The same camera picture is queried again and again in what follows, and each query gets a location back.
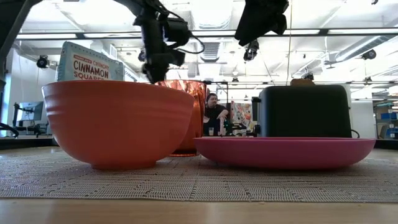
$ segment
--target white wall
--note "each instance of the white wall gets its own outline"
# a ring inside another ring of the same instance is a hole
[[[36,62],[21,57],[14,51],[11,81],[6,83],[10,88],[7,124],[12,125],[14,103],[43,101],[42,87],[54,81],[55,70],[39,69]],[[43,108],[42,120],[36,123],[47,123],[45,108]]]
[[[353,129],[359,132],[361,138],[376,138],[372,101],[351,102],[351,113]]]

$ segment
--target copper vase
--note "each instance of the copper vase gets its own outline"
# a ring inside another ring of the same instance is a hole
[[[194,138],[203,136],[203,116],[205,115],[206,85],[203,82],[191,80],[166,80],[157,82],[156,85],[182,90],[195,98],[189,129],[180,147],[171,156],[196,156],[197,150]]]

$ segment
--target table mat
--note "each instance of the table mat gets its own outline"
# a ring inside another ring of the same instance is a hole
[[[202,156],[150,169],[100,171],[64,152],[0,160],[0,198],[193,202],[398,202],[398,163],[366,159],[339,170],[235,168]]]

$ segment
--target computer monitor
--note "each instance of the computer monitor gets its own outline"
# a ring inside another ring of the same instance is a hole
[[[44,102],[19,103],[18,121],[40,121],[42,119]]]

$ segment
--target orange bowl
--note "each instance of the orange bowl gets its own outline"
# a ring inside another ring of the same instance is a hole
[[[154,166],[181,144],[194,99],[162,86],[67,81],[42,89],[55,139],[95,169]]]

